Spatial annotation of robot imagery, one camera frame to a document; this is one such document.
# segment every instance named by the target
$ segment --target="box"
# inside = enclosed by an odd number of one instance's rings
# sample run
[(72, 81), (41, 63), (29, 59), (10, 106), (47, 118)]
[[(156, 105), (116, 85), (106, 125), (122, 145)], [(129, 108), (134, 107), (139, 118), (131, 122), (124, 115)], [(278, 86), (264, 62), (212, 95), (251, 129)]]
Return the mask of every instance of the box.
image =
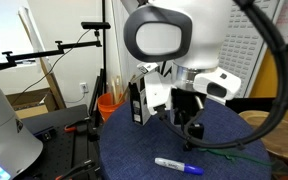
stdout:
[(146, 73), (158, 71), (156, 63), (141, 63), (137, 68), (142, 72), (140, 76), (129, 82), (132, 121), (145, 125), (151, 114), (147, 108), (144, 76)]
[(6, 96), (20, 119), (52, 112), (58, 109), (49, 88), (25, 92), (16, 100), (16, 102), (14, 102), (20, 94), (21, 93)]

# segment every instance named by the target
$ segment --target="blue marker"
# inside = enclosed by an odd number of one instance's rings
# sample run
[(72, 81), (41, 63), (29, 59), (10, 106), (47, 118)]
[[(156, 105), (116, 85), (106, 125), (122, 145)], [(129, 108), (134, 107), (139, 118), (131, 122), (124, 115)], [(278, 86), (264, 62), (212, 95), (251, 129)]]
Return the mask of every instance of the blue marker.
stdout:
[(179, 171), (184, 171), (185, 173), (196, 174), (196, 175), (202, 175), (204, 173), (204, 170), (200, 167), (192, 166), (189, 164), (184, 164), (181, 162), (176, 162), (176, 161), (172, 161), (168, 159), (155, 158), (155, 163), (160, 166), (176, 169)]

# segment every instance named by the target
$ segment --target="chair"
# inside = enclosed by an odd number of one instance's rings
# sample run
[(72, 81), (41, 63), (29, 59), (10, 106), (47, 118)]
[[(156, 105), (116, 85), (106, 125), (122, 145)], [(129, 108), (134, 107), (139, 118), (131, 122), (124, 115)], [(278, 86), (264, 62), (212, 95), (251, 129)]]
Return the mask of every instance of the chair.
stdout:
[[(258, 128), (268, 116), (268, 112), (248, 110), (239, 115), (254, 129)], [(261, 139), (272, 158), (281, 160), (288, 166), (288, 119), (281, 123), (269, 134)], [(273, 177), (288, 176), (288, 172), (276, 172), (273, 168)]]

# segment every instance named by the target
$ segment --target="orange container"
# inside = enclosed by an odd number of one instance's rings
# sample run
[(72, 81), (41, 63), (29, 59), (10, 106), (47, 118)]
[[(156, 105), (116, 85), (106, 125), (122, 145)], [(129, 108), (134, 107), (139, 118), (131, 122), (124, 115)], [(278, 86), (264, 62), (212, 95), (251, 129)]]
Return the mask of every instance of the orange container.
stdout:
[(124, 101), (113, 105), (111, 93), (103, 94), (97, 99), (97, 106), (102, 115), (104, 123), (108, 120), (111, 114), (123, 103)]

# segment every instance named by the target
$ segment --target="blue round table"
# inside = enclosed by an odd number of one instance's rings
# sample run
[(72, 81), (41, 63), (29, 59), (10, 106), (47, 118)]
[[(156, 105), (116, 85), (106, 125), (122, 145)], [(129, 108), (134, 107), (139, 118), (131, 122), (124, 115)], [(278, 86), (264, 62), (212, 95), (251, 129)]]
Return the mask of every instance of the blue round table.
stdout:
[[(104, 124), (100, 139), (100, 161), (105, 179), (271, 179), (271, 167), (244, 158), (193, 149), (183, 151), (183, 140), (171, 132), (156, 116), (140, 126), (132, 122), (130, 102), (118, 108)], [(226, 142), (249, 135), (252, 128), (234, 111), (207, 100), (198, 120), (205, 127), (204, 140)], [(238, 151), (269, 162), (260, 140)], [(158, 166), (156, 157), (193, 164), (204, 169), (202, 176)]]

